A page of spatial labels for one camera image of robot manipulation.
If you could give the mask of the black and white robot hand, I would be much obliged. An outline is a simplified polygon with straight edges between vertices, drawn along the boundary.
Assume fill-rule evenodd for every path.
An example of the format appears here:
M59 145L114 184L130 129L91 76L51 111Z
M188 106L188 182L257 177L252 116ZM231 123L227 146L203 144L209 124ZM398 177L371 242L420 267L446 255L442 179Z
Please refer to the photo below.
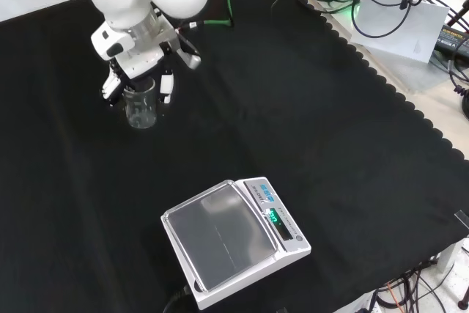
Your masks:
M173 52L180 49L174 27L163 16L123 30L112 29L105 22L92 34L91 41L109 65L101 95L110 106L117 104L126 88L136 89L137 82L163 61L164 46Z

